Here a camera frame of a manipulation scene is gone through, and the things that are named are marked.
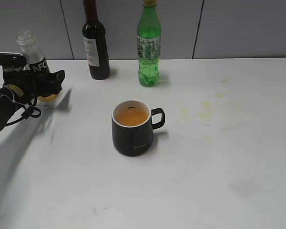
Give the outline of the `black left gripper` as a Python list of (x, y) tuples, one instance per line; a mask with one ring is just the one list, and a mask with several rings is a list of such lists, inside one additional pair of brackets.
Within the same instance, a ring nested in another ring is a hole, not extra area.
[[(64, 79), (64, 70), (37, 76), (35, 81), (37, 96), (46, 97), (59, 94)], [(35, 95), (35, 89), (33, 89), (31, 77), (26, 70), (3, 69), (3, 80), (4, 89), (2, 94), (6, 96), (2, 97), (2, 105), (11, 105), (11, 100), (22, 104), (36, 105), (37, 96)]]

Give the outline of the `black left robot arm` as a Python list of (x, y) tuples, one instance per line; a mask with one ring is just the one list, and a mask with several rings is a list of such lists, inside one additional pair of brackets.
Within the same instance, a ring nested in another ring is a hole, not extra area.
[(41, 110), (36, 107), (39, 96), (47, 97), (62, 90), (65, 71), (34, 76), (29, 70), (4, 72), (0, 88), (0, 131), (23, 119), (38, 118)]

